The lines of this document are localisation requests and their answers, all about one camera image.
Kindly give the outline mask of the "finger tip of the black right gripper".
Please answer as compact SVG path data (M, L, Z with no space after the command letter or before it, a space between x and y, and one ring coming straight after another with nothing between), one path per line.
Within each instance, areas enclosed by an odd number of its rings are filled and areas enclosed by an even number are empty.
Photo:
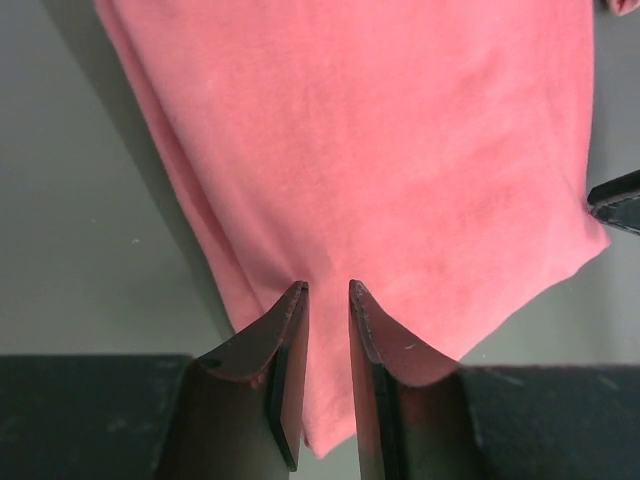
M640 171L594 187L587 202L591 215L600 223L628 233L640 231Z

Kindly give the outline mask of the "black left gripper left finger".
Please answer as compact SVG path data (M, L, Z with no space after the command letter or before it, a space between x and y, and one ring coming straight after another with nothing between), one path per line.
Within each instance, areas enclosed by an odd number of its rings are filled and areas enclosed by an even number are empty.
M8 355L5 479L285 479L298 465L309 287L200 356Z

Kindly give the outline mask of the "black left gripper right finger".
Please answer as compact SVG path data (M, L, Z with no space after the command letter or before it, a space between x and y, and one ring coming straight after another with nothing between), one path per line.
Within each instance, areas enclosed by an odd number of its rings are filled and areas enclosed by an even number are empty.
M635 365L463 365L349 285L365 479L635 479Z

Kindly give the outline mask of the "salmon pink t-shirt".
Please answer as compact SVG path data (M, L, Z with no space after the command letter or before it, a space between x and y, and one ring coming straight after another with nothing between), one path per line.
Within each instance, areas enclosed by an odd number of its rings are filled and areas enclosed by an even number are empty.
M459 359L609 243L589 1L100 1L232 325L310 287L303 424L355 432L348 285Z

